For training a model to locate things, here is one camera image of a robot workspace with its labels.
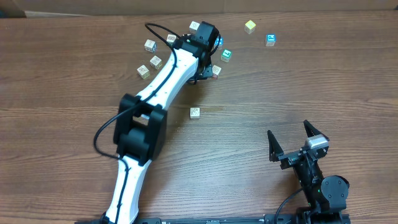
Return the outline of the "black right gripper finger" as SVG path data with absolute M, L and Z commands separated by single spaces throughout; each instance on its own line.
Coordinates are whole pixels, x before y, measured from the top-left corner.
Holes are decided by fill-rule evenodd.
M 271 130 L 267 131 L 267 137 L 269 141 L 269 160 L 277 162 L 280 160 L 279 157 L 284 155 L 284 151 Z
M 326 135 L 324 135 L 321 131 L 319 131 L 317 128 L 315 128 L 308 120 L 304 120 L 303 125 L 305 128 L 306 134 L 309 138 L 320 135 L 320 134 L 326 138 Z

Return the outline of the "white block elephant picture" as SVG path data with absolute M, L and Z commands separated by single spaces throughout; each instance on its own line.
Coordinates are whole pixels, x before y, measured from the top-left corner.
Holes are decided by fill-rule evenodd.
M 190 108 L 190 118 L 199 119 L 200 118 L 200 108 Z

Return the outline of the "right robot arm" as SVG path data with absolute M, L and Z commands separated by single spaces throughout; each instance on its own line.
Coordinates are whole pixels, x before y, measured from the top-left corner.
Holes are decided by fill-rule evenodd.
M 279 205 L 273 217 L 264 216 L 265 222 L 272 223 L 350 223 L 346 209 L 349 182 L 340 175 L 324 177 L 318 160 L 325 157 L 329 148 L 329 138 L 309 121 L 303 122 L 307 139 L 295 152 L 286 154 L 272 131 L 268 130 L 269 160 L 280 162 L 282 170 L 293 168 L 300 188 Z M 308 205 L 296 209 L 296 213 L 283 218 L 280 212 L 284 205 L 303 192 Z

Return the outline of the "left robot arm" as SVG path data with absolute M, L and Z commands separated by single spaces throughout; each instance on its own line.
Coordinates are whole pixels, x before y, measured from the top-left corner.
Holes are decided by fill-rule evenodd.
M 133 223 L 137 218 L 145 174 L 165 142 L 167 110 L 184 84 L 212 76 L 211 56 L 219 37 L 219 30 L 205 21 L 194 33 L 178 36 L 152 82 L 137 95 L 121 98 L 117 115 L 107 122 L 116 123 L 118 176 L 111 205 L 100 223 Z

